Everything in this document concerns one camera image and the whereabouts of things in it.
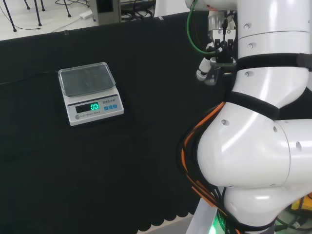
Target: digital scale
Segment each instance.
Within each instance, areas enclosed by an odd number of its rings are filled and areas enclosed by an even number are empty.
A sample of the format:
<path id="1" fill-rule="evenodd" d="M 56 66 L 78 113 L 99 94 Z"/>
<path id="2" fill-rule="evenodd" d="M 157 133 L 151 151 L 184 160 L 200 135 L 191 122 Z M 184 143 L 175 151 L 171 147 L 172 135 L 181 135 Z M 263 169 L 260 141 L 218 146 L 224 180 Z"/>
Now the digital scale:
<path id="1" fill-rule="evenodd" d="M 59 70 L 58 78 L 71 126 L 124 113 L 105 62 Z"/>

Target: electrical wire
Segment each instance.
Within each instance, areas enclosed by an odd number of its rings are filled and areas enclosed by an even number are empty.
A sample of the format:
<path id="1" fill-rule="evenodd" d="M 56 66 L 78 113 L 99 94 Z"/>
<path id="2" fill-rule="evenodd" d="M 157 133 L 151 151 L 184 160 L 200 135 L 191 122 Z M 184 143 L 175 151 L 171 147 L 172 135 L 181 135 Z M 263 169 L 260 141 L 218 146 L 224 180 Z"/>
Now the electrical wire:
<path id="1" fill-rule="evenodd" d="M 188 176 L 188 168 L 186 167 L 186 156 L 189 156 L 191 158 L 194 158 L 195 156 L 192 156 L 191 154 L 196 154 L 196 148 L 194 147 L 196 143 L 198 143 L 199 139 L 201 138 L 202 134 L 204 131 L 207 129 L 209 126 L 210 122 L 209 119 L 214 117 L 224 106 L 224 102 L 215 107 L 212 111 L 209 112 L 184 138 L 184 140 L 181 143 L 181 151 L 180 152 L 180 157 L 181 157 L 181 162 L 182 165 L 185 169 L 187 178 L 191 181 L 192 183 L 192 189 L 200 195 L 206 202 L 208 202 L 212 206 L 218 207 L 219 211 L 224 215 L 224 222 L 227 225 L 227 230 L 231 232 L 231 230 L 235 233 L 240 233 L 238 230 L 235 230 L 231 223 L 239 223 L 238 220 L 226 210 L 224 207 L 224 194 L 225 190 L 222 192 L 222 195 L 220 194 L 219 189 L 214 186 L 209 184 L 208 182 L 205 182 L 205 186 L 203 186 L 199 181 L 193 181 L 189 176 Z"/>
<path id="2" fill-rule="evenodd" d="M 195 44 L 198 48 L 201 48 L 203 50 L 205 50 L 205 47 L 202 45 L 202 43 L 200 42 L 200 39 L 198 37 L 198 32 L 197 32 L 197 24 L 196 24 L 196 20 L 195 20 L 195 13 L 192 14 L 192 17 L 191 17 L 191 29 L 190 29 L 190 32 L 191 32 L 191 38 L 193 41 L 195 41 L 197 44 Z"/>
<path id="3" fill-rule="evenodd" d="M 156 1 L 155 0 L 135 0 L 132 1 L 132 9 L 131 10 L 121 10 L 121 18 L 122 20 L 132 21 L 132 20 L 143 20 L 145 18 L 153 18 L 155 15 Z M 153 12 L 151 12 L 148 8 L 153 7 Z"/>
<path id="4" fill-rule="evenodd" d="M 16 83 L 16 82 L 19 82 L 19 81 L 22 81 L 22 80 L 25 80 L 25 79 L 28 79 L 28 78 L 31 78 L 31 77 L 39 76 L 39 75 L 54 74 L 54 73 L 57 73 L 57 72 L 38 72 L 38 73 L 34 73 L 34 74 L 30 75 L 30 76 L 23 77 L 23 78 L 21 78 L 21 79 L 17 79 L 17 80 L 7 80 L 7 81 L 4 81 L 4 82 L 1 82 L 1 83 L 0 83 L 0 86 L 1 86 L 1 85 L 6 85 L 6 84 Z"/>
<path id="5" fill-rule="evenodd" d="M 67 27 L 67 26 L 73 24 L 73 23 L 76 23 L 76 22 L 79 21 L 79 20 L 81 20 L 80 17 L 79 17 L 79 19 L 77 19 L 77 20 L 75 20 L 75 21 L 73 21 L 73 22 L 71 22 L 71 23 L 69 23 L 69 24 L 67 24 L 67 25 L 64 25 L 64 26 L 62 26 L 62 27 L 60 27 L 60 28 L 58 28 L 58 29 L 56 29 L 56 30 L 53 30 L 51 33 L 54 33 L 54 32 L 56 32 L 56 31 L 58 31 L 58 30 L 60 30 L 60 29 L 62 29 L 62 28 L 65 28 L 65 27 Z"/>
<path id="6" fill-rule="evenodd" d="M 304 202 L 304 197 L 302 197 L 300 199 L 298 211 L 302 210 L 303 202 Z M 302 231 L 302 232 L 312 231 L 312 227 L 311 228 L 295 228 L 295 227 L 293 227 L 293 224 L 298 220 L 298 216 L 296 216 L 295 219 L 291 223 L 285 223 L 284 221 L 282 221 L 279 218 L 276 218 L 276 220 L 282 224 L 282 225 L 278 225 L 278 226 L 275 227 L 276 231 L 281 231 L 281 230 L 284 230 L 284 229 L 287 229 L 287 228 L 291 228 L 291 229 Z"/>
<path id="7" fill-rule="evenodd" d="M 206 52 L 206 51 L 202 51 L 200 50 L 195 44 L 194 42 L 192 41 L 192 38 L 191 38 L 191 35 L 190 35 L 190 19 L 192 17 L 192 14 L 193 14 L 193 11 L 194 11 L 194 8 L 196 6 L 196 3 L 197 3 L 198 0 L 194 0 L 193 1 L 193 5 L 191 7 L 191 10 L 189 12 L 189 15 L 187 17 L 187 22 L 186 22 L 186 31 L 187 31 L 187 36 L 189 38 L 189 41 L 191 43 L 191 45 L 198 51 L 198 52 L 201 52 L 202 54 L 205 54 L 205 55 L 211 55 L 211 54 L 215 54 L 215 52 Z"/>
<path id="8" fill-rule="evenodd" d="M 59 3 L 59 1 L 60 1 L 60 0 L 55 1 L 55 4 L 57 4 L 57 5 L 65 5 L 64 3 Z M 87 1 L 87 0 L 83 0 L 83 1 L 85 1 L 86 3 L 79 2 L 79 0 L 77 0 L 77 1 L 67 0 L 67 1 L 71 1 L 70 4 L 66 4 L 67 6 L 70 6 L 70 5 L 73 4 L 73 3 L 80 3 L 80 4 L 82 4 L 82 5 L 86 5 L 87 7 L 90 7 L 90 3 L 89 3 L 89 1 Z"/>
<path id="9" fill-rule="evenodd" d="M 10 21 L 10 19 L 9 19 L 9 18 L 6 16 L 6 14 L 4 13 L 4 11 L 3 11 L 3 9 L 2 9 L 1 6 L 0 6 L 0 9 L 1 9 L 2 13 L 4 14 L 4 16 L 7 18 L 7 20 L 8 20 L 10 23 L 12 23 L 12 22 Z M 21 27 L 16 26 L 15 24 L 14 24 L 14 26 L 17 27 L 17 28 L 19 28 L 19 29 L 23 29 L 23 30 L 39 30 L 39 29 L 41 29 L 41 28 L 21 28 Z"/>

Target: chair leg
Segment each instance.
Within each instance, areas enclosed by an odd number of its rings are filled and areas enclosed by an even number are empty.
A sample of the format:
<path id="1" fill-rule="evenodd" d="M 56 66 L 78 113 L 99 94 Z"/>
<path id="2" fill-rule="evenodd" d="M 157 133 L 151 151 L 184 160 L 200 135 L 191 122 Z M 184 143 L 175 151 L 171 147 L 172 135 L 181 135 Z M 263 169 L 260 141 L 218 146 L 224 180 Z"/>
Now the chair leg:
<path id="1" fill-rule="evenodd" d="M 29 5 L 27 4 L 26 0 L 24 0 L 24 2 L 25 2 L 25 4 L 26 4 L 26 6 L 27 6 L 27 10 L 30 10 L 30 7 L 29 7 Z"/>
<path id="2" fill-rule="evenodd" d="M 9 15 L 9 18 L 10 18 L 10 21 L 11 21 L 11 24 L 12 24 L 12 27 L 13 27 L 13 32 L 16 32 L 17 30 L 16 30 L 16 28 L 15 28 L 15 25 L 14 25 L 13 20 L 12 20 L 12 18 L 11 18 L 11 14 L 10 14 L 10 12 L 9 12 L 9 8 L 8 8 L 8 6 L 6 5 L 5 0 L 3 0 L 3 3 L 4 3 L 4 6 L 5 6 L 5 8 L 6 8 L 6 12 L 7 12 L 8 15 Z"/>
<path id="3" fill-rule="evenodd" d="M 35 7 L 36 7 L 36 12 L 37 12 L 37 17 L 38 17 L 38 25 L 42 26 L 41 22 L 40 22 L 40 16 L 39 16 L 39 11 L 38 11 L 38 6 L 37 6 L 37 0 L 35 1 Z"/>
<path id="4" fill-rule="evenodd" d="M 66 1 L 64 0 L 64 3 L 65 3 L 65 6 L 66 6 L 66 10 L 67 10 L 67 13 L 68 13 L 68 17 L 71 17 L 71 15 L 69 14 L 69 10 L 68 10 L 68 7 L 67 7 L 67 4 L 66 4 Z"/>
<path id="5" fill-rule="evenodd" d="M 42 6 L 42 11 L 45 11 L 44 6 L 43 6 L 43 0 L 41 0 L 41 6 Z"/>

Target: black cloth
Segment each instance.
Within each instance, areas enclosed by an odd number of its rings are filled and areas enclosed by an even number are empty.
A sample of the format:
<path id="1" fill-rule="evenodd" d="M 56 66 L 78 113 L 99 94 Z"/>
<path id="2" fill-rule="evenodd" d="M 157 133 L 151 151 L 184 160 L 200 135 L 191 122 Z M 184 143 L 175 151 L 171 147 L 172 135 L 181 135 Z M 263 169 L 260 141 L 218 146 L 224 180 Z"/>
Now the black cloth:
<path id="1" fill-rule="evenodd" d="M 0 85 L 0 233 L 135 234 L 194 213 L 199 197 L 176 149 L 225 89 L 197 81 L 203 56 L 186 19 L 0 42 L 0 82 L 31 76 Z M 199 21 L 204 32 L 207 16 Z M 102 61 L 125 113 L 71 127 L 57 74 L 42 72 Z"/>

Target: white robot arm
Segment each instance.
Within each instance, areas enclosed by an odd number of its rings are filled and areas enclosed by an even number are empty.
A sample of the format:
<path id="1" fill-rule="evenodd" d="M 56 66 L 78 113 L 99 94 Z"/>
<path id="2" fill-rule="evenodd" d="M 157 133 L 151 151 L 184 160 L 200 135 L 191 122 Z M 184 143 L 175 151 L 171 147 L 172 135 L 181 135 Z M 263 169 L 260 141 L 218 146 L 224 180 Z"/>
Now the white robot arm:
<path id="1" fill-rule="evenodd" d="M 198 0 L 195 10 L 208 7 L 238 13 L 244 66 L 233 92 L 278 109 L 302 95 L 309 69 L 290 60 L 310 54 L 310 0 Z M 199 70 L 209 72 L 206 58 Z M 266 226 L 312 192 L 312 120 L 272 120 L 227 102 L 202 134 L 197 160 L 210 184 L 227 187 L 224 206 L 240 223 Z"/>

